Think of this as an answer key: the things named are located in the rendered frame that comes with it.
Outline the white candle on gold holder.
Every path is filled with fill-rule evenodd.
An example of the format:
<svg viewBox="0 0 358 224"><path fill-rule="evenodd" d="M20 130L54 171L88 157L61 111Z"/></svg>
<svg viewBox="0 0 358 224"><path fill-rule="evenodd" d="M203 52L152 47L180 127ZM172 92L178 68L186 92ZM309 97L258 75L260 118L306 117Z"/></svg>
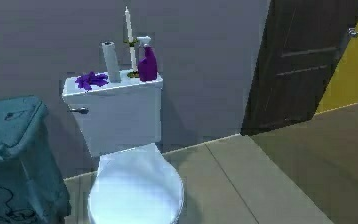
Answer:
<svg viewBox="0 0 358 224"><path fill-rule="evenodd" d="M125 21L126 21L126 30L127 30L127 41L126 41L126 43L129 45L131 67L132 67L132 71L128 73L128 76L130 78L138 78L139 73L138 73L138 70L137 70L136 51L135 51L136 41L133 38L131 14L130 14L130 11L129 11L128 7L125 7Z"/></svg>

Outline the purple cloth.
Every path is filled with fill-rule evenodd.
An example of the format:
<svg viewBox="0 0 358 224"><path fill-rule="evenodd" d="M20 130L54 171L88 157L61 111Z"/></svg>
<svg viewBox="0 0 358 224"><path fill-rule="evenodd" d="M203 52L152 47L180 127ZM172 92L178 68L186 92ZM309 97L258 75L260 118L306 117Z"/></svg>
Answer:
<svg viewBox="0 0 358 224"><path fill-rule="evenodd" d="M93 71L79 76L75 82L78 84L80 89L90 91L92 86L104 86L108 84L108 76L104 73L95 74Z"/></svg>

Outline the grey paper towel roll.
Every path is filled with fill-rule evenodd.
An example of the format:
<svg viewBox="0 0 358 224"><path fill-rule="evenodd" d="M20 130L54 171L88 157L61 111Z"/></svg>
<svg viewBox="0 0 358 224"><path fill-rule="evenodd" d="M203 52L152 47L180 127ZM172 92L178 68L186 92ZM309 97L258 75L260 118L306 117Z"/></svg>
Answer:
<svg viewBox="0 0 358 224"><path fill-rule="evenodd" d="M106 41L101 44L101 47L107 68L108 78L112 83L119 83L121 81L121 77L115 43Z"/></svg>

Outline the teal trash can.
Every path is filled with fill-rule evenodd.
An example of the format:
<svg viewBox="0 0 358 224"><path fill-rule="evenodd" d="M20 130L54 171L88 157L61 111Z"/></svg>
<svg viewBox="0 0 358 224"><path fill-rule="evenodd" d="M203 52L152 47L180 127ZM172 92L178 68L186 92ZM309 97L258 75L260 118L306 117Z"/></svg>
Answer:
<svg viewBox="0 0 358 224"><path fill-rule="evenodd" d="M69 193L36 96L0 100L0 224L63 224Z"/></svg>

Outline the dark brown room door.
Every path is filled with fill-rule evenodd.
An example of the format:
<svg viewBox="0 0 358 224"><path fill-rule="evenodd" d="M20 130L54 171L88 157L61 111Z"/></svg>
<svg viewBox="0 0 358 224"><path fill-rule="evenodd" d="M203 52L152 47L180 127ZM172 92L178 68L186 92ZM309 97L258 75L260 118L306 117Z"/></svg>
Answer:
<svg viewBox="0 0 358 224"><path fill-rule="evenodd" d="M241 133L310 120L357 23L358 0L271 0Z"/></svg>

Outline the purple spray bottle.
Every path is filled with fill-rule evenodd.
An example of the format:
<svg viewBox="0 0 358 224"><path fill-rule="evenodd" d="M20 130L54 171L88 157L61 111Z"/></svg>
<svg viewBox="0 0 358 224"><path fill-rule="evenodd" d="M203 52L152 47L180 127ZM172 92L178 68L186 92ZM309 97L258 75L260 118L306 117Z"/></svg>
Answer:
<svg viewBox="0 0 358 224"><path fill-rule="evenodd" d="M150 46L151 38L149 36L140 36L137 40L144 49L144 58L138 63L140 80L143 82L156 80L158 68L153 48Z"/></svg>

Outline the white toilet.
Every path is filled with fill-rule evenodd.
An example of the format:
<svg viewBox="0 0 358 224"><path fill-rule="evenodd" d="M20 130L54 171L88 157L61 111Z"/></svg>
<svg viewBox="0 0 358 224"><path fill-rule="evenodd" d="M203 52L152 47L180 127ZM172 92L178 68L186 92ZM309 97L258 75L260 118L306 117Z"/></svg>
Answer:
<svg viewBox="0 0 358 224"><path fill-rule="evenodd" d="M160 152L163 78L81 88L64 81L61 97L99 160L87 199L90 224L177 224L184 186Z"/></svg>

